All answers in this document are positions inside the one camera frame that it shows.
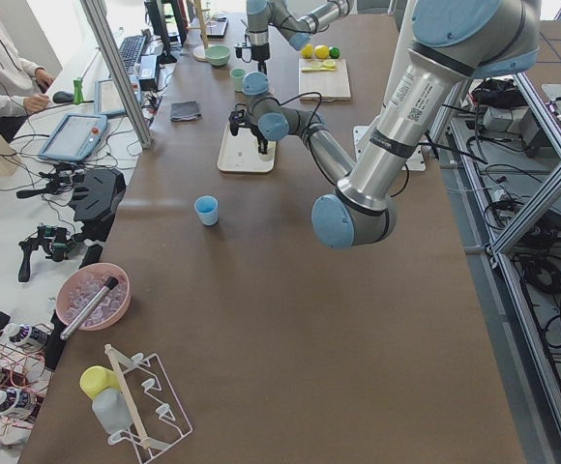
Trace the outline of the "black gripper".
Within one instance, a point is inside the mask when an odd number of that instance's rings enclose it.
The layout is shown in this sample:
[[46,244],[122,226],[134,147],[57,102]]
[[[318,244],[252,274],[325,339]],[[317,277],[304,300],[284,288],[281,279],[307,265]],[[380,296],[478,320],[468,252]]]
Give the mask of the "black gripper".
[[267,73],[267,60],[270,59],[270,46],[265,44],[249,44],[246,42],[237,43],[234,46],[236,57],[238,59],[244,59],[244,53],[246,50],[250,52],[250,57],[252,60],[258,62],[257,68],[261,73]]
[[240,129],[249,130],[257,138],[258,153],[261,155],[268,154],[269,141],[261,135],[257,124],[251,121],[245,109],[232,110],[229,114],[228,122],[229,131],[232,136],[237,136]]

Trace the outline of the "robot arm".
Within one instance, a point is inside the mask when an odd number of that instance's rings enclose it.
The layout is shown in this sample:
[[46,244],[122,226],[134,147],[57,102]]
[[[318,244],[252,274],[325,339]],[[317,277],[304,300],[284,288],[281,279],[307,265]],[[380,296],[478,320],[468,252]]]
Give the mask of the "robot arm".
[[538,1],[417,2],[407,20],[409,63],[358,159],[344,151],[316,112],[282,105],[262,70],[244,77],[246,105],[231,112],[230,131],[250,130],[261,151],[271,141],[300,137],[335,186],[312,206],[318,240],[332,248],[379,242],[396,225],[388,190],[453,87],[465,79],[529,70],[538,56],[540,16]]
[[276,28],[296,51],[302,50],[310,37],[324,31],[334,21],[348,16],[354,1],[330,0],[314,10],[296,17],[281,0],[248,0],[246,2],[246,32],[244,39],[235,44],[235,54],[243,58],[243,51],[257,64],[257,70],[267,72],[270,59],[269,28]]

